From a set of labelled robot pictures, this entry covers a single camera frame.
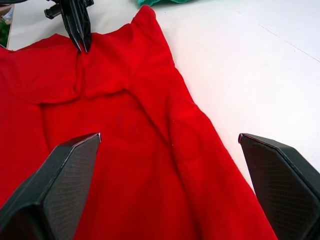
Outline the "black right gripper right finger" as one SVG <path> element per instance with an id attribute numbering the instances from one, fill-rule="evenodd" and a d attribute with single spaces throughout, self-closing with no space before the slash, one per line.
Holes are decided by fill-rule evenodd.
<path id="1" fill-rule="evenodd" d="M 320 174 L 293 147 L 238 137 L 256 197 L 279 240 L 320 238 Z"/>

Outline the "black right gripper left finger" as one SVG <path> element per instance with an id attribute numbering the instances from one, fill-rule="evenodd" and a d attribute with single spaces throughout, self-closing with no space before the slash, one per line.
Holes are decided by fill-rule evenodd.
<path id="1" fill-rule="evenodd" d="M 2 240 L 71 240 L 86 205 L 100 133 L 54 148 L 0 210 Z"/>

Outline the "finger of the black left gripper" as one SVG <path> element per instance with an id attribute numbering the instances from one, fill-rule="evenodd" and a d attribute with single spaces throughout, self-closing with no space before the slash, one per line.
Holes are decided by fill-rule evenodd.
<path id="1" fill-rule="evenodd" d="M 58 3 L 63 24 L 68 36 L 76 49 L 81 52 L 81 34 L 83 32 L 81 23 L 84 2 L 82 0 L 59 0 Z"/>
<path id="2" fill-rule="evenodd" d="M 78 33 L 77 41 L 81 43 L 83 50 L 88 53 L 92 44 L 91 22 L 87 8 L 93 5 L 92 0 L 75 0 L 74 16 Z"/>

